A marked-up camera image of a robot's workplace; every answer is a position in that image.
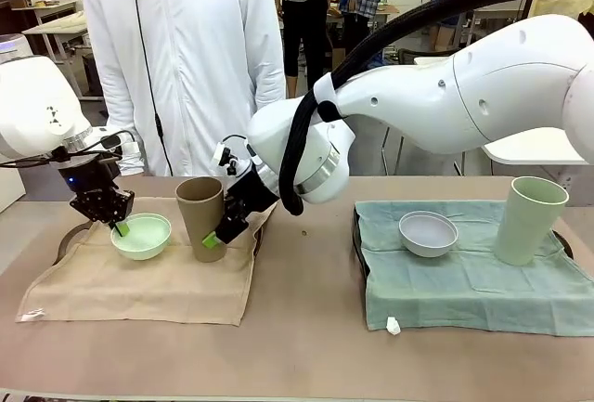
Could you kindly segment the grey white bowl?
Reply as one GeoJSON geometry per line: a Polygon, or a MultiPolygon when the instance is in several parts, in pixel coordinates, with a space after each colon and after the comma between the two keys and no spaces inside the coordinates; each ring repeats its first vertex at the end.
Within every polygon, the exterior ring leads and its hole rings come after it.
{"type": "Polygon", "coordinates": [[[402,244],[423,258],[448,253],[458,241],[458,229],[445,216],[427,211],[403,215],[398,223],[402,244]]]}

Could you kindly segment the person in white jacket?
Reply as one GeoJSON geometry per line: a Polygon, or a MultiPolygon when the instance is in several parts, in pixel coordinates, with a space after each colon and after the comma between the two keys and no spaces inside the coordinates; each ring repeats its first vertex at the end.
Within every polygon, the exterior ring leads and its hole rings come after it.
{"type": "Polygon", "coordinates": [[[83,1],[103,97],[133,104],[143,175],[209,174],[257,112],[254,68],[282,62],[275,1],[83,1]]]}

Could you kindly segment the black serving tray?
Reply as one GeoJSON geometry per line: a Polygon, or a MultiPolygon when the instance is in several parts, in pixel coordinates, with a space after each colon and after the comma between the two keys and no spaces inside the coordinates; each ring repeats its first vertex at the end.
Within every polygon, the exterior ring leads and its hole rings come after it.
{"type": "MultiPolygon", "coordinates": [[[[355,251],[356,258],[358,259],[358,262],[360,264],[361,273],[362,273],[363,277],[366,279],[368,277],[370,269],[369,269],[366,259],[364,258],[364,255],[362,253],[362,239],[361,239],[361,231],[360,231],[360,225],[359,225],[360,215],[356,209],[354,209],[354,211],[353,211],[353,217],[354,217],[354,219],[353,219],[353,229],[352,229],[352,240],[353,240],[354,251],[355,251]]],[[[574,259],[573,249],[572,249],[570,243],[566,240],[566,238],[561,233],[559,233],[557,230],[552,230],[552,234],[554,235],[555,239],[562,245],[562,251],[564,252],[564,254],[568,258],[574,259]]]]}

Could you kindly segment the person's left forearm white sleeve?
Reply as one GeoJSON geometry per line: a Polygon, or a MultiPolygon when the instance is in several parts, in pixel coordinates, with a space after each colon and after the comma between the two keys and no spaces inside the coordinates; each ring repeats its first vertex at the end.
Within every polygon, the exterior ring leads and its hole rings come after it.
{"type": "Polygon", "coordinates": [[[260,63],[254,68],[257,110],[286,97],[286,81],[281,61],[260,63]]]}

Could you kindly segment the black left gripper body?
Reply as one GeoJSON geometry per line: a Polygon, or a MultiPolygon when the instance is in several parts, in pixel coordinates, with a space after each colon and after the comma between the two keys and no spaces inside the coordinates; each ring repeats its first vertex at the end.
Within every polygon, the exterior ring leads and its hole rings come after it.
{"type": "Polygon", "coordinates": [[[114,179],[120,171],[114,159],[72,159],[59,163],[58,172],[73,193],[71,201],[117,200],[114,179]]]}

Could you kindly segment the person's right forearm white sleeve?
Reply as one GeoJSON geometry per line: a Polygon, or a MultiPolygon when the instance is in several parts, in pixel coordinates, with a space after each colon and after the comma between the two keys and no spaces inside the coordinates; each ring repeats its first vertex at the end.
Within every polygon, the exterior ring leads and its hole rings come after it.
{"type": "Polygon", "coordinates": [[[127,130],[132,134],[137,149],[133,154],[125,154],[118,162],[122,176],[143,175],[145,173],[142,139],[134,123],[134,107],[128,97],[116,97],[104,92],[104,99],[108,111],[108,126],[119,130],[127,130]]]}

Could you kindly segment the tall pale green cup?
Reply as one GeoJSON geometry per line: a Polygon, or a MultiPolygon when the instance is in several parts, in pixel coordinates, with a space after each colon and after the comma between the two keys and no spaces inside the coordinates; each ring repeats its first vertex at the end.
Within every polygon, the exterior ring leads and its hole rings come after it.
{"type": "Polygon", "coordinates": [[[568,201],[568,192],[555,182],[514,178],[498,227],[496,258],[512,266],[529,264],[568,201]]]}

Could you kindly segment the mannequin grey shirt black leggings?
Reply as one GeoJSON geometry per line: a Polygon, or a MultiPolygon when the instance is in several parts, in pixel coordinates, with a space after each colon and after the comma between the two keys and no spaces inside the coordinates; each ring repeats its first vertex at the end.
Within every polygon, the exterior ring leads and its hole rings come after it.
{"type": "Polygon", "coordinates": [[[283,24],[284,73],[288,97],[296,97],[299,54],[304,52],[307,86],[323,75],[329,0],[275,0],[283,24]]]}

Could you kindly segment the tall brown cup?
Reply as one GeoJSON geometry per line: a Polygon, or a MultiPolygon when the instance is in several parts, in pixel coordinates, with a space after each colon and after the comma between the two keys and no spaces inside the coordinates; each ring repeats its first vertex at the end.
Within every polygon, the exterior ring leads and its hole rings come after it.
{"type": "Polygon", "coordinates": [[[182,182],[175,190],[178,207],[196,259],[202,263],[219,261],[225,248],[214,243],[207,247],[207,238],[221,221],[224,213],[224,189],[214,177],[194,177],[182,182]]]}

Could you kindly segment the teal cloth mat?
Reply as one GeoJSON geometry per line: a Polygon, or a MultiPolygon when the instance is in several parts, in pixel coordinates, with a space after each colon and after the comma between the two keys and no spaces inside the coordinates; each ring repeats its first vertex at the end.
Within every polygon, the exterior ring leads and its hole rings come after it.
{"type": "Polygon", "coordinates": [[[501,201],[359,201],[362,253],[369,266],[368,329],[395,317],[403,328],[594,337],[594,278],[549,233],[526,266],[500,262],[492,247],[501,201]],[[447,217],[458,229],[452,250],[422,258],[401,242],[400,218],[413,211],[447,217]]]}

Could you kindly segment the beige cloth mat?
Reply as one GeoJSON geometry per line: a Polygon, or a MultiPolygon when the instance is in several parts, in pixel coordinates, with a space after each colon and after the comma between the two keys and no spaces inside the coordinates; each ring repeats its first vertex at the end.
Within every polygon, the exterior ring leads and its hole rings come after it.
{"type": "Polygon", "coordinates": [[[127,259],[110,241],[107,227],[95,223],[61,261],[35,281],[16,315],[43,308],[35,321],[156,320],[238,326],[243,317],[254,266],[255,233],[271,209],[251,214],[249,227],[217,262],[193,255],[174,198],[143,197],[137,213],[160,214],[172,225],[168,245],[144,261],[127,259]]]}

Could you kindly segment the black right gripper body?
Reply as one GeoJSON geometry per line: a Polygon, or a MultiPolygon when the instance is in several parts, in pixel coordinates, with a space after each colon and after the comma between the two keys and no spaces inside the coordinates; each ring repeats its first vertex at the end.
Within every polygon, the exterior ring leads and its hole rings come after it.
{"type": "Polygon", "coordinates": [[[239,178],[226,192],[226,216],[262,213],[278,201],[255,170],[239,178]]]}

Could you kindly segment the left black tray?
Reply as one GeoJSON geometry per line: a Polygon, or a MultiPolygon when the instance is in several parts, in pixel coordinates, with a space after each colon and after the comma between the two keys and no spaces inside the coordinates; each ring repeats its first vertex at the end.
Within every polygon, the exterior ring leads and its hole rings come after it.
{"type": "MultiPolygon", "coordinates": [[[[58,264],[61,261],[61,259],[67,254],[69,245],[70,245],[71,241],[73,240],[73,238],[76,235],[80,234],[81,232],[90,229],[92,225],[93,225],[92,221],[87,221],[85,223],[79,224],[79,225],[75,226],[74,228],[72,228],[63,237],[63,239],[61,240],[61,242],[58,246],[58,254],[57,254],[57,258],[56,258],[55,262],[53,263],[54,266],[56,264],[58,264]]],[[[257,257],[259,250],[261,248],[261,245],[263,242],[263,237],[264,237],[264,232],[265,232],[265,227],[266,227],[266,225],[263,225],[255,233],[256,245],[255,245],[254,252],[253,252],[254,257],[257,257]]]]}

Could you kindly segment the dark plastic stool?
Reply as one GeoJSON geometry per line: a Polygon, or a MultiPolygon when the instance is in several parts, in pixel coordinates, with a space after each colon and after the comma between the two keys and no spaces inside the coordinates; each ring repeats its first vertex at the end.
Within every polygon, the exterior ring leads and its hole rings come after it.
{"type": "Polygon", "coordinates": [[[87,81],[87,92],[85,95],[87,97],[102,97],[103,90],[98,76],[94,55],[92,53],[82,54],[81,59],[83,63],[85,79],[87,81]]]}

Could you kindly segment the pale green bowl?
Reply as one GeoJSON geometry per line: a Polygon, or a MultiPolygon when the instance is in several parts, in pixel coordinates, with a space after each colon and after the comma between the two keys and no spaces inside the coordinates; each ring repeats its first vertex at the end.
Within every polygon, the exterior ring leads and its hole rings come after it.
{"type": "Polygon", "coordinates": [[[171,223],[159,214],[132,214],[111,230],[110,240],[124,257],[143,261],[159,255],[169,243],[171,223]]]}

